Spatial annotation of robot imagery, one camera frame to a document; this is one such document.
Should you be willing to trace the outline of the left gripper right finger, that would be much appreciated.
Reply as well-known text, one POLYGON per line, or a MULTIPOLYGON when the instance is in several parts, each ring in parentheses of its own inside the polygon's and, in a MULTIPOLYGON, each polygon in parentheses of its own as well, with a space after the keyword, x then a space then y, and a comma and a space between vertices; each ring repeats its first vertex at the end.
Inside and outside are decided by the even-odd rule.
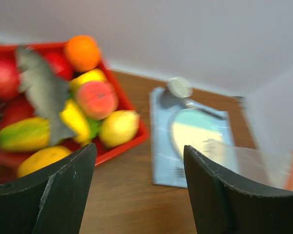
POLYGON ((293 192, 243 177, 184 147, 184 168, 199 234, 293 234, 293 192))

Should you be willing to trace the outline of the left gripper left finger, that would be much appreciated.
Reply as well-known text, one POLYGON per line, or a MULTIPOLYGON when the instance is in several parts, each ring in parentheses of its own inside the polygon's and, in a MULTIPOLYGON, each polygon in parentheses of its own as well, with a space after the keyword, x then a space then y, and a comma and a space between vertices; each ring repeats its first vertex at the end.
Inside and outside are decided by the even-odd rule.
POLYGON ((0 234, 77 234, 97 149, 88 144, 31 174, 0 185, 0 234))

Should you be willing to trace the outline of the clear zip top bag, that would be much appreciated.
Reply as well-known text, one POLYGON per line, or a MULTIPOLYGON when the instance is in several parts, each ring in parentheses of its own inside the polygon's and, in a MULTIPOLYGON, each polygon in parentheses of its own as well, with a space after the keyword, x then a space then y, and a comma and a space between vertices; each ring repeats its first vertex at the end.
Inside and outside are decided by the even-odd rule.
POLYGON ((293 68, 246 98, 257 149, 209 139, 203 154, 256 182, 293 191, 293 68))

